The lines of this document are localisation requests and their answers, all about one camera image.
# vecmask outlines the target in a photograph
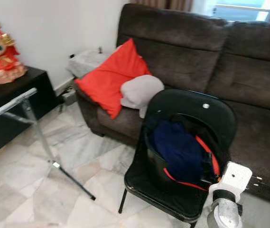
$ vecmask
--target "black table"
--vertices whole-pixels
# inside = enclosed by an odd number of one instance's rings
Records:
[[[12,83],[0,85],[0,107],[34,87],[37,88],[38,92],[29,100],[37,119],[40,119],[57,106],[56,95],[47,72],[44,70],[28,67],[28,72],[23,77]],[[23,110],[19,106],[12,108],[10,112],[25,117]],[[0,148],[28,127],[29,124],[0,116]]]

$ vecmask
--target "navy blue cloth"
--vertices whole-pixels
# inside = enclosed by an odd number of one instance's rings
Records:
[[[150,135],[151,143],[168,163],[169,174],[179,182],[196,184],[203,174],[203,147],[181,122],[161,121]]]

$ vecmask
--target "red strap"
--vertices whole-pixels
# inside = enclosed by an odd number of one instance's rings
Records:
[[[175,178],[173,178],[173,177],[171,176],[171,174],[169,174],[169,172],[168,172],[168,170],[167,170],[166,168],[164,168],[163,171],[164,171],[164,173],[165,173],[170,179],[172,179],[173,181],[176,181]],[[178,182],[178,181],[176,181],[176,182],[179,183],[179,184],[184,184],[184,185],[187,185],[187,186],[190,186],[190,187],[194,187],[194,188],[200,189],[200,190],[202,190],[202,191],[206,191],[205,189],[203,189],[203,188],[201,188],[201,187],[199,187],[199,186],[197,186],[197,185],[195,185],[195,184],[186,183],[186,182]]]
[[[213,168],[214,168],[214,172],[216,175],[220,175],[220,167],[219,167],[219,163],[215,157],[215,155],[213,154],[213,152],[210,150],[210,148],[205,144],[205,142],[203,142],[197,135],[196,135],[196,140],[199,142],[199,144],[205,149],[206,152],[211,153],[212,154],[212,164],[213,164]]]

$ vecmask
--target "white wall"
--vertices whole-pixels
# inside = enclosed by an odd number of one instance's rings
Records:
[[[71,78],[70,54],[102,46],[113,51],[120,10],[129,0],[0,0],[2,31],[26,65],[45,69],[54,88]]]

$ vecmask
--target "black chair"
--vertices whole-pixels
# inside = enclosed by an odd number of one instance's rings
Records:
[[[235,136],[237,124],[234,112],[226,103],[212,96],[187,90],[163,90],[150,101],[143,127],[150,116],[159,112],[182,114],[198,120],[213,133],[223,151],[228,151]],[[184,186],[182,193],[167,193],[157,188],[150,180],[147,146],[142,132],[134,160],[124,176],[125,190],[119,213],[122,213],[129,191],[171,216],[190,223],[193,228],[200,217],[208,193],[189,186]]]

